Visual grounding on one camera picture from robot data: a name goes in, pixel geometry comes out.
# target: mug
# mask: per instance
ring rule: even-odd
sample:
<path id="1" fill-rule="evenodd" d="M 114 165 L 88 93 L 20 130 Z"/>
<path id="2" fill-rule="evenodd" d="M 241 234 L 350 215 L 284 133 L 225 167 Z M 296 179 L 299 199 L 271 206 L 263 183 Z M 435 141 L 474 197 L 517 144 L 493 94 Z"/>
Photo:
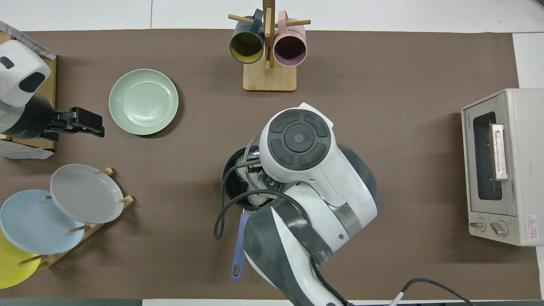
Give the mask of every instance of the mug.
<path id="1" fill-rule="evenodd" d="M 238 21 L 232 34 L 230 49 L 232 57 L 237 61 L 252 64 L 264 53 L 264 29 L 261 27 L 263 11 L 256 9 L 253 17 L 246 18 L 253 19 L 253 24 Z"/>
<path id="2" fill-rule="evenodd" d="M 306 58 L 306 30 L 304 26 L 287 27 L 286 22 L 296 21 L 289 18 L 286 11 L 279 13 L 278 31 L 274 39 L 274 58 L 284 66 L 297 66 Z"/>

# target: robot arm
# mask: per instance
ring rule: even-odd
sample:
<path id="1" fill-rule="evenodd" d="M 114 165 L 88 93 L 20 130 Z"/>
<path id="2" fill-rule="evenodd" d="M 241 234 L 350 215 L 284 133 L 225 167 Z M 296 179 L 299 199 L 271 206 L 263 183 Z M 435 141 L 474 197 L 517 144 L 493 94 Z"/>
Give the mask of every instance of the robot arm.
<path id="1" fill-rule="evenodd" d="M 341 306 L 317 278 L 322 265 L 377 215 L 373 175 L 349 148 L 336 144 L 332 122 L 313 107 L 279 112 L 259 143 L 264 171 L 298 182 L 250 216 L 244 251 L 253 268 L 294 305 Z"/>
<path id="2" fill-rule="evenodd" d="M 51 69 L 23 43 L 0 45 L 0 133 L 21 139 L 58 139 L 58 133 L 104 137 L 102 117 L 79 107 L 60 112 L 36 90 Z"/>

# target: dark green mug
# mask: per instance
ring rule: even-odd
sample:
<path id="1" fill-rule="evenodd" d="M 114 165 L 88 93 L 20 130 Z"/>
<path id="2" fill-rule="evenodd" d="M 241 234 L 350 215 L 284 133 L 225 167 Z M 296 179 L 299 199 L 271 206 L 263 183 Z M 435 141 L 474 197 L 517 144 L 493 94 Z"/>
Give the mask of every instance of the dark green mug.
<path id="1" fill-rule="evenodd" d="M 264 53 L 263 11 L 256 9 L 255 14 L 246 16 L 253 19 L 253 24 L 238 21 L 231 38 L 231 54 L 243 64 L 252 64 L 258 61 Z"/>

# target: black cable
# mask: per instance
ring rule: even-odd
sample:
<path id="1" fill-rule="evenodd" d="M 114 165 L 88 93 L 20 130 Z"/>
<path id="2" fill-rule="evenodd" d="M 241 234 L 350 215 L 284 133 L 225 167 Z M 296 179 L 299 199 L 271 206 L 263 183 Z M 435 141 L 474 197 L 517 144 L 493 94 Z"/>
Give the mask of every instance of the black cable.
<path id="1" fill-rule="evenodd" d="M 455 292 L 453 289 L 445 286 L 445 285 L 442 285 L 441 283 L 437 282 L 437 281 L 434 281 L 432 279 L 426 279 L 426 278 L 414 278 L 410 281 L 408 281 L 408 283 L 406 283 L 406 285 L 404 285 L 403 289 L 400 291 L 402 292 L 403 294 L 406 293 L 406 290 L 408 290 L 408 288 L 413 284 L 413 283 L 417 283 L 418 281 L 422 281 L 422 282 L 426 282 L 426 283 L 430 283 L 430 284 L 433 284 L 435 286 L 438 286 L 442 289 L 445 289 L 449 292 L 451 292 L 453 295 L 455 295 L 456 297 L 462 299 L 463 301 L 465 301 L 467 304 L 471 305 L 471 306 L 475 306 L 474 303 L 472 303 L 468 298 L 460 295 L 459 293 Z"/>
<path id="2" fill-rule="evenodd" d="M 293 204 L 300 211 L 300 213 L 302 214 L 304 219 L 306 219 L 306 221 L 308 221 L 308 223 L 310 225 L 312 225 L 311 222 L 310 222 L 310 218 L 308 217 L 308 214 L 302 208 L 302 206 L 295 199 L 291 198 L 290 196 L 288 196 L 288 195 L 286 195 L 284 193 L 274 191 L 274 190 L 268 190 L 268 189 L 251 190 L 251 191 L 247 191 L 247 192 L 244 192 L 244 193 L 236 196 L 234 199 L 232 199 L 230 202 L 228 202 L 227 205 L 224 205 L 225 204 L 225 202 L 224 202 L 225 196 L 223 194 L 221 194 L 221 207 L 222 207 L 222 210 L 219 213 L 219 215 L 217 216 L 217 220 L 215 221 L 215 226 L 213 228 L 213 236 L 215 237 L 216 240 L 220 240 L 221 237 L 223 236 L 223 229 L 224 229 L 224 226 L 225 226 L 225 213 L 227 212 L 227 210 L 229 210 L 232 207 L 232 205 L 236 204 L 236 202 L 240 201 L 241 199 L 243 199 L 243 198 L 245 198 L 245 197 L 247 197 L 249 195 L 252 195 L 252 194 L 261 194 L 261 193 L 272 194 L 272 195 L 275 195 L 275 196 L 277 196 L 279 198 L 283 198 L 283 199 L 289 201 L 291 204 Z"/>
<path id="3" fill-rule="evenodd" d="M 325 287 L 330 293 L 332 293 L 332 295 L 334 295 L 340 302 L 342 302 L 343 305 L 347 305 L 348 301 L 346 301 L 345 298 L 342 297 L 340 293 L 338 293 L 338 291 L 336 291 L 331 285 L 329 285 L 329 283 L 327 283 L 327 281 L 323 278 L 321 273 L 319 273 L 319 269 L 318 269 L 319 265 L 317 261 L 311 256 L 310 256 L 310 260 L 312 261 L 313 271 L 316 274 L 317 279 L 323 285 L 323 287 Z"/>
<path id="4" fill-rule="evenodd" d="M 232 166 L 225 173 L 225 176 L 223 177 L 223 183 L 221 184 L 221 209 L 225 208 L 225 188 L 227 186 L 228 177 L 231 175 L 231 173 L 233 171 L 236 170 L 236 168 L 237 168 L 237 165 Z M 219 238 L 217 236 L 217 227 L 219 225 L 217 221 L 215 222 L 215 228 L 213 230 L 213 236 L 215 237 L 216 240 L 221 239 L 221 237 L 223 236 L 223 230 L 225 229 L 225 214 L 223 214 L 223 217 L 221 218 L 221 220 L 219 222 L 221 223 L 221 230 L 220 230 Z"/>

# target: toaster oven door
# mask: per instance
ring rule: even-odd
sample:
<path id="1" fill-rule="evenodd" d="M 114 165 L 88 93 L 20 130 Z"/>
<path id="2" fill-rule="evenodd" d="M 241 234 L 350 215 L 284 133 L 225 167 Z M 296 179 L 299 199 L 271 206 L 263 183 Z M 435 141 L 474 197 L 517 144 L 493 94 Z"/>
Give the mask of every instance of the toaster oven door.
<path id="1" fill-rule="evenodd" d="M 463 116 L 471 211 L 515 216 L 505 93 L 466 109 Z"/>

